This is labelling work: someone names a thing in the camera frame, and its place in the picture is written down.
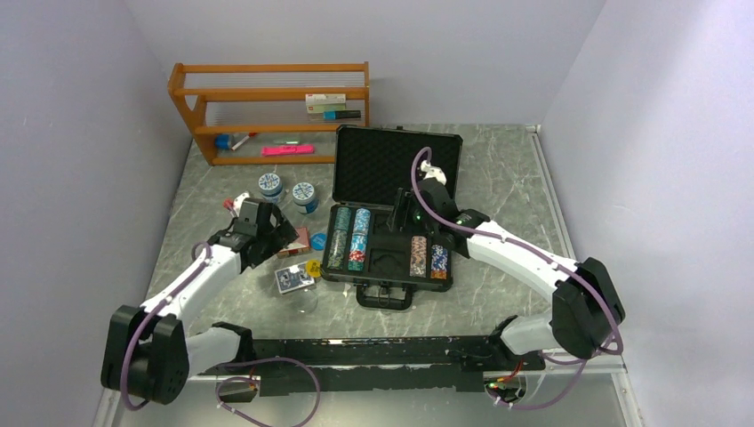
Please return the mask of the pink white chip stack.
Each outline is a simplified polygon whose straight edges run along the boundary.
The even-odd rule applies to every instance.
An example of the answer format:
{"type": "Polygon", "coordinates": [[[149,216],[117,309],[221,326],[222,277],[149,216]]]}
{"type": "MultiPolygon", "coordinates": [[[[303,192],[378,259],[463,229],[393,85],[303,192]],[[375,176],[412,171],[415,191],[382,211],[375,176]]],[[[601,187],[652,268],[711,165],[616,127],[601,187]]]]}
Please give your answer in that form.
{"type": "Polygon", "coordinates": [[[409,262],[409,275],[415,278],[424,278],[427,271],[428,241],[424,236],[413,236],[411,239],[411,251],[409,262]]]}

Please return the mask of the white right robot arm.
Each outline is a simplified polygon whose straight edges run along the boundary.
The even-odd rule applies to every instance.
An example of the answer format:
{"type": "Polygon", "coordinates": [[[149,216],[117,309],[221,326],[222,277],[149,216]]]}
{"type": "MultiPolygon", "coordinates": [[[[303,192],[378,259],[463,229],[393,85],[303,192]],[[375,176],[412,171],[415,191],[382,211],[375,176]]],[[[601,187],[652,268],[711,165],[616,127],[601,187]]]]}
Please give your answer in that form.
{"type": "Polygon", "coordinates": [[[435,178],[399,189],[389,224],[398,230],[420,228],[448,251],[495,267],[549,300],[549,311],[511,316],[488,335],[489,358],[498,368],[512,368],[525,354],[551,349],[578,361],[622,354],[619,325],[625,310],[600,260],[553,254],[478,210],[460,209],[435,178]]]}

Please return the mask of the red playing card deck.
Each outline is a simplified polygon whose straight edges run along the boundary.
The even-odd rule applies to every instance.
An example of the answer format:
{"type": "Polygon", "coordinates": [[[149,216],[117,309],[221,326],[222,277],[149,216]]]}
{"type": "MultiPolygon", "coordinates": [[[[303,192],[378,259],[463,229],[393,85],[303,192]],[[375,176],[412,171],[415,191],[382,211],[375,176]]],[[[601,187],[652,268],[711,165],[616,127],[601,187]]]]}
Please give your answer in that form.
{"type": "Polygon", "coordinates": [[[298,237],[291,244],[281,249],[277,253],[278,258],[287,258],[299,254],[308,254],[311,252],[311,246],[309,243],[309,231],[306,227],[300,227],[296,229],[298,237]]]}

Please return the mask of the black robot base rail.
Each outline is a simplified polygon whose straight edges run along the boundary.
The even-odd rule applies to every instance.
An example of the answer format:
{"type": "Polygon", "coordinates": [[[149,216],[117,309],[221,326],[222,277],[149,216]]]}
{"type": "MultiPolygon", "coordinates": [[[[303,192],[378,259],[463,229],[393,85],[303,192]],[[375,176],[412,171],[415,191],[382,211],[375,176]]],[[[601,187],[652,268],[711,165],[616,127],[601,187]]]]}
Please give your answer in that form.
{"type": "Polygon", "coordinates": [[[352,339],[256,339],[260,367],[202,368],[201,376],[259,376],[261,396],[313,391],[419,390],[481,391],[485,382],[517,369],[542,371],[537,352],[517,356],[484,335],[374,337],[352,339]]]}

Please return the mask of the teal green poker chip stack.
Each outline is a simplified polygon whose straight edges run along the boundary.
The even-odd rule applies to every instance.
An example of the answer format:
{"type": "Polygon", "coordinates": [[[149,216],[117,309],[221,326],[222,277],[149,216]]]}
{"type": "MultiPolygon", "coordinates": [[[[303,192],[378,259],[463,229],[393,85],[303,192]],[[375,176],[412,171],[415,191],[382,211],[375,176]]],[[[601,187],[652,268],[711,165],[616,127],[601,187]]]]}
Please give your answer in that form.
{"type": "Polygon", "coordinates": [[[333,229],[335,231],[349,231],[352,210],[349,207],[341,206],[336,210],[333,229]]]}

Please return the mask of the light blue poker chip stack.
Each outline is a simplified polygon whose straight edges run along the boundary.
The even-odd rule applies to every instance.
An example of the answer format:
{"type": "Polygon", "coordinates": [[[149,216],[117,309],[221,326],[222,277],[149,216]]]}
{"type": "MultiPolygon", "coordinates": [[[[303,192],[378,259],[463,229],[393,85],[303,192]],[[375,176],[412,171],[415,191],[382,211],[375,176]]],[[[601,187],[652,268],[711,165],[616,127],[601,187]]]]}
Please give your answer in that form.
{"type": "Polygon", "coordinates": [[[358,208],[355,211],[353,233],[367,235],[371,224],[371,211],[366,208],[358,208]]]}

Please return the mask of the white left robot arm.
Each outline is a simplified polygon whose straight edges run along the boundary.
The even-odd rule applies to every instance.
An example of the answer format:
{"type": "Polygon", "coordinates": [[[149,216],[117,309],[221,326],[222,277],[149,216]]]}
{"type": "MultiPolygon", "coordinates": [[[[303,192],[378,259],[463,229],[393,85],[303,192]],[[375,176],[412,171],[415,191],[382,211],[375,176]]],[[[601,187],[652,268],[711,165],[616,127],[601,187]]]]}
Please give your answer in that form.
{"type": "Polygon", "coordinates": [[[251,329],[219,322],[191,336],[189,327],[220,290],[299,234],[276,204],[262,199],[242,195],[230,213],[226,228],[193,245],[191,264],[169,286],[111,316],[100,382],[119,391],[126,409],[170,404],[191,376],[208,369],[242,374],[253,365],[251,329]]]}

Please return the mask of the blue playing card deck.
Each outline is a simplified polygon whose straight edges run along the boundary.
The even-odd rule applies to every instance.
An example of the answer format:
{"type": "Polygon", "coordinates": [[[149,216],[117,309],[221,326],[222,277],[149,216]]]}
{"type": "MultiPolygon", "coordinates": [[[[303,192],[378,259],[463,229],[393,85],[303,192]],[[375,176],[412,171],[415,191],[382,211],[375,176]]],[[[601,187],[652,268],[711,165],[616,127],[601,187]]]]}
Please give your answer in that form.
{"type": "Polygon", "coordinates": [[[280,294],[289,294],[316,284],[316,279],[307,272],[305,262],[276,270],[275,280],[280,294]]]}

